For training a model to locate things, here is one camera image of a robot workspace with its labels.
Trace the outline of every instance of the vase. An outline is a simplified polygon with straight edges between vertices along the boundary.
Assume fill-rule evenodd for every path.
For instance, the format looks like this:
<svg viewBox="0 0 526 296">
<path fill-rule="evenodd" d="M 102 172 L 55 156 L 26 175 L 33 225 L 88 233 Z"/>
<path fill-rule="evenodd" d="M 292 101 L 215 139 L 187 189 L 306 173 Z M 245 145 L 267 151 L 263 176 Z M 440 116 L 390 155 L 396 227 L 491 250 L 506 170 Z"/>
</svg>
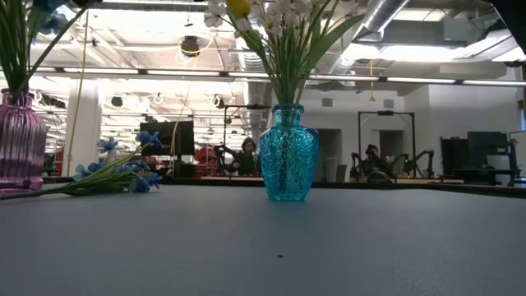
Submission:
<svg viewBox="0 0 526 296">
<path fill-rule="evenodd" d="M 300 104 L 277 104 L 272 113 L 275 125 L 260 136 L 267 194 L 274 201 L 304 201 L 316 172 L 318 131 L 300 125 Z"/>
<path fill-rule="evenodd" d="M 34 96 L 2 90 L 0 104 L 0 195 L 40 190 L 46 124 L 31 109 Z"/>
</svg>

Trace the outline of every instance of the pink glass vase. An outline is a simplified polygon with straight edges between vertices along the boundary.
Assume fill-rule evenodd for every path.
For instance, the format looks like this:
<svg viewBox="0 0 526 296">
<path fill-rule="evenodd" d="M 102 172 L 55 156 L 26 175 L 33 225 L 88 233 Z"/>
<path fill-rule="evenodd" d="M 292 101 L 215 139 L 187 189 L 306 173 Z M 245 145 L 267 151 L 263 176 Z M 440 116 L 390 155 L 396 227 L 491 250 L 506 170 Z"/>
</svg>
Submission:
<svg viewBox="0 0 526 296">
<path fill-rule="evenodd" d="M 31 109 L 34 96 L 2 90 L 0 104 L 0 195 L 40 190 L 46 124 Z"/>
</svg>

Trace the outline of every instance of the black frame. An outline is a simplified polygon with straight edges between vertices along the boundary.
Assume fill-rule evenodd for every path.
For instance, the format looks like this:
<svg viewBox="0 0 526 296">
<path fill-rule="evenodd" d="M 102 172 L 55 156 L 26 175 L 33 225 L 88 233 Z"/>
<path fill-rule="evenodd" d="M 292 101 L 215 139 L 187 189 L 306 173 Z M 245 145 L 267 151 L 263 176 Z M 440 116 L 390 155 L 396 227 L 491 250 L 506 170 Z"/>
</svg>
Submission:
<svg viewBox="0 0 526 296">
<path fill-rule="evenodd" d="M 409 115 L 411 117 L 411 139 L 413 140 L 413 159 L 417 157 L 417 143 L 416 143 L 416 135 L 415 135 L 415 127 L 414 127 L 414 112 L 395 112 L 395 111 L 359 111 L 358 112 L 358 155 L 360 156 L 360 160 L 362 159 L 362 114 L 376 114 L 378 116 L 394 116 L 399 115 L 402 117 L 402 115 Z M 417 175 L 417 169 L 416 167 L 413 168 L 413 176 Z"/>
</svg>

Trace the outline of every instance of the turquoise glass vase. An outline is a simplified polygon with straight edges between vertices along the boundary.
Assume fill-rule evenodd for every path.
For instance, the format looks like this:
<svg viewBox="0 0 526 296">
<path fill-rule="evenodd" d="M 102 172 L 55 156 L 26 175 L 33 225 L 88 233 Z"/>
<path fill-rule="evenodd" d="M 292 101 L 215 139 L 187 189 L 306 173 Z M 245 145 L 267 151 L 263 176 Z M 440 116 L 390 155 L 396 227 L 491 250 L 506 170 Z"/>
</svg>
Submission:
<svg viewBox="0 0 526 296">
<path fill-rule="evenodd" d="M 316 172 L 318 131 L 300 125 L 300 104 L 277 104 L 272 113 L 275 126 L 260 136 L 267 194 L 274 201 L 304 201 Z"/>
</svg>

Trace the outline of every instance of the computer monitor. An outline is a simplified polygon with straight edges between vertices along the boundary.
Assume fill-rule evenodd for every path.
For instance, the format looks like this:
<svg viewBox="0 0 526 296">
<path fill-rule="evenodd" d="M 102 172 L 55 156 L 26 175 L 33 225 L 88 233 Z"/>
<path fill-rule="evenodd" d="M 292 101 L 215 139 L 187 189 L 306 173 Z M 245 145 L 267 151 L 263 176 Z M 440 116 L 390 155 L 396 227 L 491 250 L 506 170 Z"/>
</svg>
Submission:
<svg viewBox="0 0 526 296">
<path fill-rule="evenodd" d="M 508 145 L 506 132 L 468 132 L 470 164 L 479 168 L 489 155 L 508 155 Z"/>
<path fill-rule="evenodd" d="M 141 154 L 143 156 L 171 155 L 170 146 L 172 145 L 172 135 L 173 135 L 174 125 L 175 125 L 175 122 L 141 123 L 141 132 L 148 131 L 150 134 L 153 134 L 154 132 L 159 132 L 158 138 L 161 142 L 161 146 L 146 147 L 141 152 Z M 196 152 L 195 145 L 194 145 L 194 122 L 193 121 L 179 122 L 177 132 L 181 133 L 179 137 L 179 140 L 181 141 L 181 143 L 180 145 L 176 143 L 175 155 L 194 155 Z"/>
</svg>

